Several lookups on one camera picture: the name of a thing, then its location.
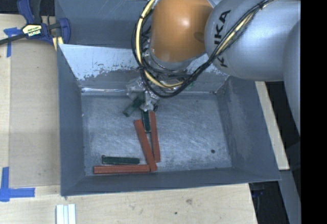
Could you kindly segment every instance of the gray bin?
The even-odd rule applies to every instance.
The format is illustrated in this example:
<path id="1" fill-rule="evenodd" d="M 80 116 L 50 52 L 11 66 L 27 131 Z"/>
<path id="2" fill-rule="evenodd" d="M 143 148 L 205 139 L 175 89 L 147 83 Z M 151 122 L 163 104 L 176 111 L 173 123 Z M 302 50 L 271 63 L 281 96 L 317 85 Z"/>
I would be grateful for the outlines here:
<path id="1" fill-rule="evenodd" d="M 126 83 L 138 77 L 130 40 L 145 3 L 56 0 L 56 18 L 67 17 L 72 28 L 57 51 L 61 195 L 279 180 L 255 83 L 213 66 L 187 91 L 160 100 L 157 172 L 93 175 L 103 154 L 145 163 L 133 125 L 141 114 L 123 115 L 131 102 Z"/>

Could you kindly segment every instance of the yellow label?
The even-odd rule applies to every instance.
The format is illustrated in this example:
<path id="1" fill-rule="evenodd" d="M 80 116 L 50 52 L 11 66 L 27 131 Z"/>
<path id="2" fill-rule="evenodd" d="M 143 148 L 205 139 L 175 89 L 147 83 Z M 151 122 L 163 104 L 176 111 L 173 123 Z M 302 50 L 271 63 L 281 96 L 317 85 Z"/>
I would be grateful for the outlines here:
<path id="1" fill-rule="evenodd" d="M 42 29 L 42 26 L 41 25 L 27 25 L 26 27 L 23 28 L 23 33 L 24 34 L 28 34 L 28 33 L 31 33 L 31 35 L 29 34 L 29 36 L 33 36 L 33 35 L 36 35 L 36 34 L 40 34 L 41 30 Z"/>

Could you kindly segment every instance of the bin floor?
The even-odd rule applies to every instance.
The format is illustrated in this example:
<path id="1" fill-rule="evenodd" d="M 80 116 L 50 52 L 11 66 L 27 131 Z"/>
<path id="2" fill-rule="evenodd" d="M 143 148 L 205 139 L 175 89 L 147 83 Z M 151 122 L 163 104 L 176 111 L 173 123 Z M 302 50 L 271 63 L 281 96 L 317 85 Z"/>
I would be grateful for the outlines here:
<path id="1" fill-rule="evenodd" d="M 135 157 L 146 163 L 133 124 L 141 111 L 129 118 L 123 115 L 130 102 L 127 96 L 82 96 L 86 175 L 93 175 L 93 166 L 101 164 L 102 155 Z M 218 108 L 213 93 L 160 100 L 156 111 L 158 171 L 231 167 Z"/>

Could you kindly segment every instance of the blue tape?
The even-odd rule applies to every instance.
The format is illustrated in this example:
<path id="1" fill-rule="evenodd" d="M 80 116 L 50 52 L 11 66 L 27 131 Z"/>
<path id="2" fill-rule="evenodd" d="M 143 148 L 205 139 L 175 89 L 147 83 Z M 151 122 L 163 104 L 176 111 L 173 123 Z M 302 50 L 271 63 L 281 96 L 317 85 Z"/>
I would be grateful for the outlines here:
<path id="1" fill-rule="evenodd" d="M 15 36 L 15 35 L 19 35 L 22 34 L 22 31 L 18 28 L 9 28 L 9 29 L 4 29 L 4 33 L 8 36 Z M 9 58 L 11 56 L 11 42 L 8 42 L 7 45 L 7 58 Z"/>
<path id="2" fill-rule="evenodd" d="M 35 197 L 35 188 L 9 188 L 9 167 L 2 169 L 0 201 L 8 202 L 11 198 Z"/>

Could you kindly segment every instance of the red stick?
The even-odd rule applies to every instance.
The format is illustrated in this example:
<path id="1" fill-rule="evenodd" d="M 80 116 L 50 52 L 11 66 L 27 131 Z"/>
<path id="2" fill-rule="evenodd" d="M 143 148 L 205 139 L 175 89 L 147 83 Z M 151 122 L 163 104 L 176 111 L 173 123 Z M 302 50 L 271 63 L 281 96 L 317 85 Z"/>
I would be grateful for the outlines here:
<path id="1" fill-rule="evenodd" d="M 151 126 L 151 142 L 152 142 L 152 150 L 155 162 L 160 162 L 160 147 L 159 147 L 159 139 L 158 139 L 158 131 L 157 131 L 157 122 L 155 119 L 155 113 L 153 111 L 149 112 L 150 116 L 150 126 Z"/>
<path id="2" fill-rule="evenodd" d="M 154 160 L 154 157 L 152 154 L 152 150 L 150 147 L 150 143 L 148 141 L 147 135 L 146 135 L 144 127 L 143 127 L 142 120 L 135 120 L 134 126 L 135 126 L 136 133 L 137 133 L 139 142 L 140 142 L 142 150 L 143 150 L 145 160 L 147 161 L 147 163 L 150 166 L 150 171 L 156 171 L 157 165 L 155 163 L 155 160 Z"/>
<path id="3" fill-rule="evenodd" d="M 94 166 L 94 174 L 145 173 L 150 172 L 149 165 L 112 165 Z"/>

